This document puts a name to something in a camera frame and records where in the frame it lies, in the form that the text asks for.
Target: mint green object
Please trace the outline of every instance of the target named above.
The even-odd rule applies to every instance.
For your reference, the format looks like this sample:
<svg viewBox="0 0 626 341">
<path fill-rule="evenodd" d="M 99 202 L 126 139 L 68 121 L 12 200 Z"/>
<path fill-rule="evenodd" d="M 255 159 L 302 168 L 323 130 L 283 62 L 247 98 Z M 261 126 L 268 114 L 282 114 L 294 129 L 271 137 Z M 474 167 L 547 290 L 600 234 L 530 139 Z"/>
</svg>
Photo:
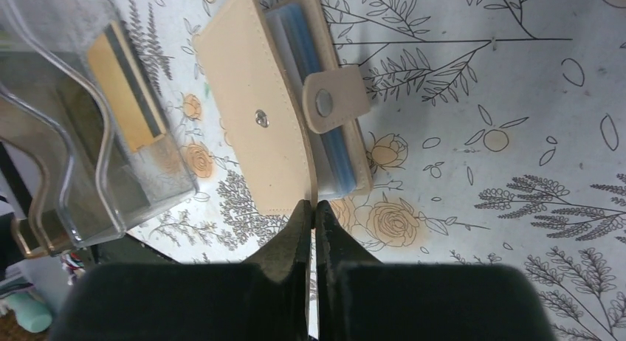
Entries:
<svg viewBox="0 0 626 341">
<path fill-rule="evenodd" d="M 50 310 L 28 293 L 12 294 L 6 297 L 4 302 L 16 313 L 18 324 L 26 331 L 42 332 L 52 324 Z"/>
</svg>

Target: fern drawing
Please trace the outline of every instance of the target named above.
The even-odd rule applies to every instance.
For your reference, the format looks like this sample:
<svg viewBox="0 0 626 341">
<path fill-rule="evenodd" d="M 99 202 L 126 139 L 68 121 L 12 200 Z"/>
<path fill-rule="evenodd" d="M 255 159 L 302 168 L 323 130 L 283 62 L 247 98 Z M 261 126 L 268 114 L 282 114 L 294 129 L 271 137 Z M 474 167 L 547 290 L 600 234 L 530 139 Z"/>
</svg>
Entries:
<svg viewBox="0 0 626 341">
<path fill-rule="evenodd" d="M 579 262 L 559 247 L 552 247 L 546 253 L 549 262 L 529 255 L 524 263 L 530 280 L 553 288 L 539 292 L 542 304 L 573 324 L 568 327 L 553 323 L 552 328 L 567 340 L 623 340 L 626 337 L 624 290 L 611 292 L 616 289 L 611 283 L 616 277 L 602 253 L 593 247 L 578 253 Z M 588 300 L 596 304 L 595 309 Z"/>
<path fill-rule="evenodd" d="M 159 73 L 173 80 L 170 67 L 170 60 L 173 57 L 165 55 L 163 48 L 157 35 L 157 25 L 154 20 L 154 9 L 152 3 L 148 3 L 148 26 L 142 25 L 139 9 L 135 0 L 128 0 L 128 8 L 130 9 L 130 22 L 126 23 L 128 35 L 131 42 L 142 61 L 143 66 L 148 73 L 150 83 L 159 93 L 162 94 L 161 84 L 159 82 Z"/>
<path fill-rule="evenodd" d="M 617 179 L 626 184 L 626 174 Z M 514 177 L 506 184 L 510 190 L 489 188 L 478 194 L 483 201 L 474 207 L 482 210 L 510 210 L 498 218 L 512 219 L 534 215 L 533 227 L 554 230 L 548 238 L 574 238 L 577 241 L 594 240 L 625 225 L 626 210 L 615 207 L 595 207 L 566 201 L 570 191 L 559 182 L 538 176 Z M 626 186 L 591 185 L 592 188 L 617 195 L 610 199 L 617 207 L 624 207 Z M 626 244 L 626 238 L 616 237 Z"/>
</svg>

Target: rose illustration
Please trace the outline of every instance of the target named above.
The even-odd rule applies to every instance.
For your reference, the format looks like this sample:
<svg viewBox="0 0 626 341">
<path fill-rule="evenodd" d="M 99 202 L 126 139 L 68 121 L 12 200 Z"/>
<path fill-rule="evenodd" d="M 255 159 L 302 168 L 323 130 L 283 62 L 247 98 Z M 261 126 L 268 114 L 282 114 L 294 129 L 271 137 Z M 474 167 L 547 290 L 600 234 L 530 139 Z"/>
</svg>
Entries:
<svg viewBox="0 0 626 341">
<path fill-rule="evenodd" d="M 383 195 L 383 201 L 373 207 L 359 207 L 355 215 L 358 222 L 365 222 L 367 231 L 383 244 L 406 247 L 415 241 L 418 228 L 425 228 L 425 221 L 413 216 L 415 210 L 406 201 L 400 199 L 400 202 L 391 203 Z"/>
<path fill-rule="evenodd" d="M 352 227 L 357 223 L 357 218 L 354 216 L 356 208 L 352 200 L 338 199 L 331 201 L 331 208 L 341 227 L 348 233 L 352 233 Z"/>
<path fill-rule="evenodd" d="M 374 147 L 367 153 L 370 168 L 376 172 L 377 168 L 400 168 L 408 155 L 408 144 L 399 135 L 389 133 L 381 139 L 374 138 Z"/>
<path fill-rule="evenodd" d="M 194 94 L 185 95 L 182 102 L 182 113 L 190 120 L 198 120 L 202 114 L 200 100 Z"/>
<path fill-rule="evenodd" d="M 213 158 L 207 147 L 202 143 L 193 143 L 185 149 L 185 161 L 189 168 L 200 178 L 210 177 L 213 172 Z"/>
</svg>

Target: flower line art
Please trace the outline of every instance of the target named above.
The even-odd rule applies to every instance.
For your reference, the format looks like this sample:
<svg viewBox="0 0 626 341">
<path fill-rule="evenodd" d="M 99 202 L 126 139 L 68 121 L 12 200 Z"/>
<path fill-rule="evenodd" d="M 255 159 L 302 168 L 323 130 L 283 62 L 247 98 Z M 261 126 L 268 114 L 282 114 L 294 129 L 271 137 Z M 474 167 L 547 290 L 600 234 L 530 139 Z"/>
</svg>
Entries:
<svg viewBox="0 0 626 341">
<path fill-rule="evenodd" d="M 619 173 L 616 177 L 626 184 L 626 175 Z M 499 215 L 498 218 L 512 219 L 534 214 L 535 221 L 531 222 L 533 227 L 557 230 L 547 234 L 548 238 L 576 237 L 577 241 L 587 241 L 620 230 L 626 225 L 624 210 L 566 201 L 565 197 L 570 195 L 570 190 L 558 181 L 524 175 L 512 178 L 506 187 L 510 191 L 501 188 L 483 190 L 478 194 L 483 202 L 474 207 L 483 210 L 511 210 L 517 205 L 517 208 Z M 616 194 L 610 201 L 619 207 L 626 206 L 623 198 L 626 196 L 626 186 L 594 184 L 591 188 Z M 623 236 L 616 239 L 621 242 L 626 240 Z"/>
<path fill-rule="evenodd" d="M 468 231 L 489 229 L 460 222 L 455 216 L 426 216 L 402 198 L 398 198 L 397 203 L 389 201 L 384 192 L 382 200 L 373 204 L 356 207 L 354 200 L 347 198 L 332 201 L 331 207 L 343 229 L 370 251 L 379 251 L 384 247 L 408 247 L 429 231 L 448 236 L 450 229 L 456 226 Z"/>
<path fill-rule="evenodd" d="M 366 151 L 368 163 L 372 174 L 380 168 L 389 170 L 391 168 L 400 168 L 407 159 L 409 148 L 408 143 L 399 134 L 389 133 L 386 136 L 376 140 L 373 133 L 370 132 L 374 145 L 372 149 Z"/>
</svg>

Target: beige wallet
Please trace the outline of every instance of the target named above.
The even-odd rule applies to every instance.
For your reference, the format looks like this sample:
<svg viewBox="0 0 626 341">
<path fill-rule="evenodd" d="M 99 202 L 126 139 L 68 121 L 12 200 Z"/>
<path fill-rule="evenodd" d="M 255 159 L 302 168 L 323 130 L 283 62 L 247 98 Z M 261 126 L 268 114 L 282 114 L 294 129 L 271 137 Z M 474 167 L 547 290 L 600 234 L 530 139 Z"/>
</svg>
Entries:
<svg viewBox="0 0 626 341">
<path fill-rule="evenodd" d="M 367 194 L 372 178 L 358 116 L 370 110 L 357 66 L 340 68 L 320 0 L 300 5 L 323 72 L 306 77 L 297 98 L 258 0 L 227 0 L 194 47 L 261 214 L 291 213 L 298 201 L 318 200 L 310 136 L 341 127 L 357 188 Z M 330 114 L 317 109 L 320 91 L 330 94 Z"/>
</svg>

